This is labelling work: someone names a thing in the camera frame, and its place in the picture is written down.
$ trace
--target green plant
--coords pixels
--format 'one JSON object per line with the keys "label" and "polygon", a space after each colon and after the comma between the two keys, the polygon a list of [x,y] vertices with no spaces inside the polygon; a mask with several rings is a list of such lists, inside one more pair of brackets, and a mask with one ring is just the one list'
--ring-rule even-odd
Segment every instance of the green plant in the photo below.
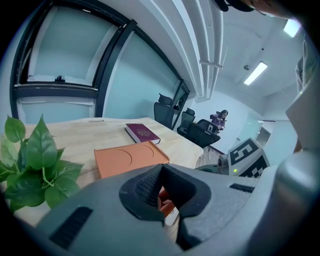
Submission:
{"label": "green plant", "polygon": [[[1,139],[0,182],[6,181],[4,197],[12,212],[47,202],[50,208],[79,190],[76,180],[83,164],[61,160],[43,116],[29,138],[24,124],[7,117]],[[14,143],[20,143],[17,152]]]}

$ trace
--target woman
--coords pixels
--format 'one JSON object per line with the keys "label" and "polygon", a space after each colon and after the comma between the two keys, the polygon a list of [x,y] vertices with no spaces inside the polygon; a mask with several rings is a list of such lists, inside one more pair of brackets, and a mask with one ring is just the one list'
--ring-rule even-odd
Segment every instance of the woman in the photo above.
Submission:
{"label": "woman", "polygon": [[227,110],[222,110],[221,112],[216,112],[216,114],[211,114],[210,119],[211,123],[218,126],[219,131],[225,128],[226,117],[228,116]]}

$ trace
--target wooden table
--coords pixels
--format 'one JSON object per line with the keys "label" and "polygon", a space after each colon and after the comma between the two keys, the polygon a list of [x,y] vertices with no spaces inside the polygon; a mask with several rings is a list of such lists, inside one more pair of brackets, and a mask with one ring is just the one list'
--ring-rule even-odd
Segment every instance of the wooden table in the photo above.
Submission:
{"label": "wooden table", "polygon": [[[161,138],[157,145],[170,158],[171,164],[195,168],[203,149],[176,132],[159,124],[151,118],[112,119],[84,118],[68,122],[48,124],[58,149],[65,148],[62,160],[84,164],[77,184],[83,188],[100,179],[96,167],[94,150],[120,147],[134,144],[135,141],[126,132],[127,123],[141,123]],[[26,125],[28,138],[35,125]],[[37,207],[24,207],[15,212],[17,217],[35,226],[50,210],[44,202]]]}

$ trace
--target ceiling light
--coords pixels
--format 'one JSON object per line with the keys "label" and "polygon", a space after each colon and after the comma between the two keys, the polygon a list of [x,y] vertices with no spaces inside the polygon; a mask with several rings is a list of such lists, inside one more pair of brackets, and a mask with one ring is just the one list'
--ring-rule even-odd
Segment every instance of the ceiling light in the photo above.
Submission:
{"label": "ceiling light", "polygon": [[259,65],[256,67],[256,69],[251,73],[251,75],[247,78],[247,80],[244,81],[244,83],[249,86],[258,76],[261,75],[261,73],[267,68],[267,64],[260,61]]}
{"label": "ceiling light", "polygon": [[288,35],[290,37],[294,37],[296,35],[296,33],[298,32],[299,28],[301,27],[301,25],[299,24],[299,22],[297,22],[296,20],[293,19],[288,19],[285,23],[284,26],[284,32],[288,33]]}

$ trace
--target orange tray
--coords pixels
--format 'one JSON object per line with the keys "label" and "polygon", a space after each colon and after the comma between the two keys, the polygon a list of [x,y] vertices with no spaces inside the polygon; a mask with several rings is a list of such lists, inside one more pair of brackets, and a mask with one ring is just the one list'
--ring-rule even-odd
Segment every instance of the orange tray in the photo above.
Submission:
{"label": "orange tray", "polygon": [[169,157],[152,141],[94,150],[94,156],[101,178],[146,166],[169,163]]}

